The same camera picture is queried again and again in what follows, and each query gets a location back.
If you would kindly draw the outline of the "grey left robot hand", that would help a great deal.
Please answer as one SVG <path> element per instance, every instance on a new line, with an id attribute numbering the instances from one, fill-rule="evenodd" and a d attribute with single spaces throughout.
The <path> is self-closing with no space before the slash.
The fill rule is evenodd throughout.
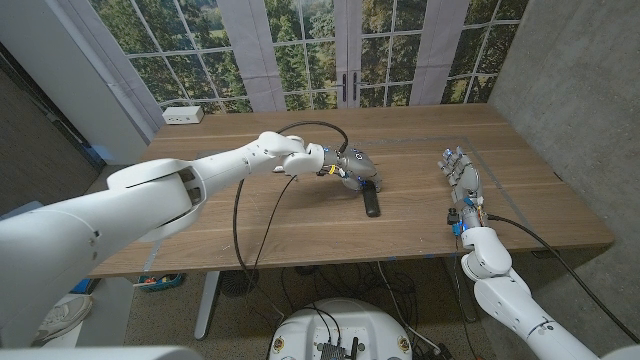
<path id="1" fill-rule="evenodd" d="M 373 161 L 366 153 L 352 147 L 344 152 L 325 148 L 319 175 L 336 175 L 351 190 L 361 191 L 369 184 L 376 192 L 380 191 L 381 177 Z"/>

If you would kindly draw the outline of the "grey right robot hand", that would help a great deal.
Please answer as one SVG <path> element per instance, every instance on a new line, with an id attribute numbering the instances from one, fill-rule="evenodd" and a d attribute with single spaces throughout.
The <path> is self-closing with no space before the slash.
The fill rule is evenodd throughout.
<path id="1" fill-rule="evenodd" d="M 458 146 L 455 151 L 447 148 L 438 162 L 440 170 L 451 186 L 453 207 L 449 209 L 447 223 L 456 235 L 484 226 L 487 216 L 483 210 L 483 185 L 470 157 Z"/>

